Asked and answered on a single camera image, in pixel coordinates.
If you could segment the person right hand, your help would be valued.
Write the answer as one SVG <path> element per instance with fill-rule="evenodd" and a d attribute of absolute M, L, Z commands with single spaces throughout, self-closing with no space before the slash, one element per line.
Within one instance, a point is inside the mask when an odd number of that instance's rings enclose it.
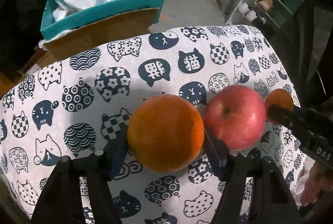
<path fill-rule="evenodd" d="M 332 171 L 324 171 L 319 163 L 315 162 L 301 194 L 301 205 L 305 207 L 308 204 L 315 204 L 321 191 L 332 191 Z"/>

